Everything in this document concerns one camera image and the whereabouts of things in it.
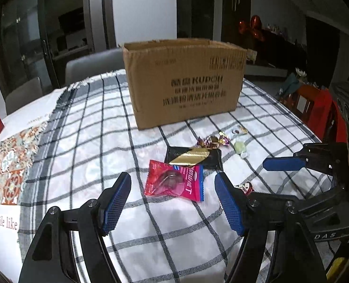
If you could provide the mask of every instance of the gray chair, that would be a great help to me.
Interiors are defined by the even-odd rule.
[[[69,61],[66,66],[66,85],[95,75],[125,68],[122,48],[106,50]]]
[[[41,81],[38,77],[31,79],[7,95],[5,99],[7,115],[41,97],[43,97]]]

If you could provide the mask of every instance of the white flower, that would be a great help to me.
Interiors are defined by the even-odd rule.
[[[298,69],[298,68],[295,68],[295,71],[297,72],[297,74],[298,74],[299,76],[307,76],[307,74],[306,74],[304,71],[302,71],[302,70],[300,70],[300,69]]]

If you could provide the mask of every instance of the black package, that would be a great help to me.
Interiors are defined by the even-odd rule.
[[[166,150],[165,163],[179,166],[202,165],[204,169],[223,171],[222,151],[219,149],[171,147]]]

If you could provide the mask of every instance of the pink candy package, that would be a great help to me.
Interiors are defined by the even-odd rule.
[[[150,160],[146,196],[168,195],[203,201],[203,167],[182,167]]]

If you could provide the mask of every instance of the brown cardboard box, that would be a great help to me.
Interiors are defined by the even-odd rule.
[[[139,129],[235,110],[247,50],[206,39],[125,44],[123,59]]]

